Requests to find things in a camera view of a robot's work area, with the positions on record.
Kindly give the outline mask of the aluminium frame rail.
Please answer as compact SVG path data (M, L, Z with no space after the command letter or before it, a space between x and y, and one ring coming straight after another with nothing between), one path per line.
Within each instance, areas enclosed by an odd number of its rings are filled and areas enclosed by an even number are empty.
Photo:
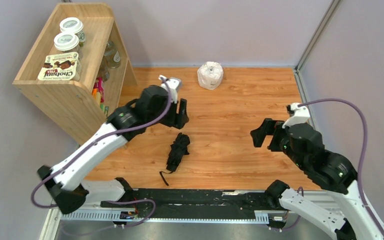
M312 223L334 240L357 235L338 204L323 208L326 194L304 192L275 182L267 190L126 188L116 201L91 201L67 210L56 209L42 238L54 240L63 232L62 220L107 221L109 227L130 228L148 222L228 223L265 225L279 232L293 228L290 214Z

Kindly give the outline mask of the Chobani yogurt flip pack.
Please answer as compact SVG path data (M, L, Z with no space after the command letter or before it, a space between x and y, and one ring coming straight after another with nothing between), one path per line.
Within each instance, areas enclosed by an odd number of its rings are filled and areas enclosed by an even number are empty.
M37 79L39 81L79 81L82 65L77 52L47 55Z

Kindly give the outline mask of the wooden shelf unit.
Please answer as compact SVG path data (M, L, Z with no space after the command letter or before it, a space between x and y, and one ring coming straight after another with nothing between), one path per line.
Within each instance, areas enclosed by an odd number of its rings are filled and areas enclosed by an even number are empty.
M60 22L68 17L76 17L84 25L80 79L38 80L46 56L58 53L54 37L60 32ZM107 118L92 90L108 41L115 44L121 57L120 67L110 69L109 80L104 83L104 104L112 112L119 105L123 86L134 86L137 81L114 12L103 2L58 3L13 81L25 97L79 144L94 135Z

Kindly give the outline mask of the black folding umbrella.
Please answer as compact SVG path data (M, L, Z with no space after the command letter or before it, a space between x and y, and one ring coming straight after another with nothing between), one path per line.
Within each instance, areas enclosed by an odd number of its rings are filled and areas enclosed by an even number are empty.
M170 152L166 161L166 170L160 171L159 174L166 186L169 186L169 183L165 179L163 174L172 174L179 167L182 162L183 156L189 155L188 145L191 143L190 137L187 134L178 133L173 143L170 145Z

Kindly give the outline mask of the white lidded cup far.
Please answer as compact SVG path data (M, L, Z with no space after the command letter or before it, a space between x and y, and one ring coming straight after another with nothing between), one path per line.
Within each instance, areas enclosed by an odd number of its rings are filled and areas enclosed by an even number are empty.
M67 17L59 23L61 32L70 32L75 34L79 38L80 47L84 46L86 36L84 33L84 24L77 17Z

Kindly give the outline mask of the white paper towel roll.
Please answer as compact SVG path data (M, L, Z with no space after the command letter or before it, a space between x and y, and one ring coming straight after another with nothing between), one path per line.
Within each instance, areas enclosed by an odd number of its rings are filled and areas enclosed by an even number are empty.
M215 90L222 82L224 70L220 63L207 61L197 70L198 84L207 90Z

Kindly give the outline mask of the white lidded cup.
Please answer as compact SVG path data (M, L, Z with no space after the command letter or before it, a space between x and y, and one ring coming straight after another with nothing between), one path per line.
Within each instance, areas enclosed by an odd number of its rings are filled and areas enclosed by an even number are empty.
M74 33L61 32L54 37L53 42L57 50L63 53L76 52L79 60L83 58L80 40Z
M75 34L79 38L80 47L84 46L86 36L84 33L84 24L77 17L67 17L59 23L61 32L70 32Z

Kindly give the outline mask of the white lidded cup near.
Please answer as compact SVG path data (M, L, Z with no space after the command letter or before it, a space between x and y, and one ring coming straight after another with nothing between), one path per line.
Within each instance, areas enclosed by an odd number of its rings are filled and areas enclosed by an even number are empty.
M83 58L80 40L74 33L61 32L54 37L53 42L57 50L63 53L76 52L79 60Z

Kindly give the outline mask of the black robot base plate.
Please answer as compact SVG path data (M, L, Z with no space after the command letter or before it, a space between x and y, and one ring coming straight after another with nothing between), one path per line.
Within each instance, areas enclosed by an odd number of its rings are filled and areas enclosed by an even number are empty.
M156 203L152 218L199 220L251 220L255 211L285 213L263 190L212 190L137 188L129 190L121 202L146 199L136 203L140 217L145 217Z

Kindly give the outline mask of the corner aluminium post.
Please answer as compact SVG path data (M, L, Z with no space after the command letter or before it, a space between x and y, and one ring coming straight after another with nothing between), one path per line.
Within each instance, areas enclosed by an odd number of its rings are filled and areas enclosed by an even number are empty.
M310 54L312 53L314 47L316 46L317 42L319 41L320 37L324 33L326 27L330 23L331 19L334 17L334 14L336 13L338 7L342 3L342 0L332 0L323 15L320 23L318 24L314 34L312 35L307 47L305 48L302 56L300 57L297 65L295 66L295 71L298 73L301 71L301 69L306 64L308 58L310 57Z

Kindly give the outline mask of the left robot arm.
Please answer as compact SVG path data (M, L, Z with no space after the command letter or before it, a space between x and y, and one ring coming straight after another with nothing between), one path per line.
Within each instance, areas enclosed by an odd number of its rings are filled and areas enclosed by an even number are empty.
M39 186L45 186L54 204L70 214L84 204L119 201L126 186L117 178L111 181L86 181L85 177L108 155L156 124L182 129L189 121L187 101L178 98L181 80L168 78L160 85L144 88L139 98L118 107L97 132L69 157L37 170Z

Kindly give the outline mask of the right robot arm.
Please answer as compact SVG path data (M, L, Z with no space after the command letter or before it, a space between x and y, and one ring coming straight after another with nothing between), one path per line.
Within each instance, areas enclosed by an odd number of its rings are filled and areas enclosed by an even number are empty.
M327 150L322 134L308 123L282 125L283 121L265 118L260 127L250 132L254 147L260 148L266 136L272 136L268 150L288 156L332 197L343 216L316 205L278 179L265 191L268 202L297 213L333 240L383 240L359 196L358 173L352 163L345 156Z

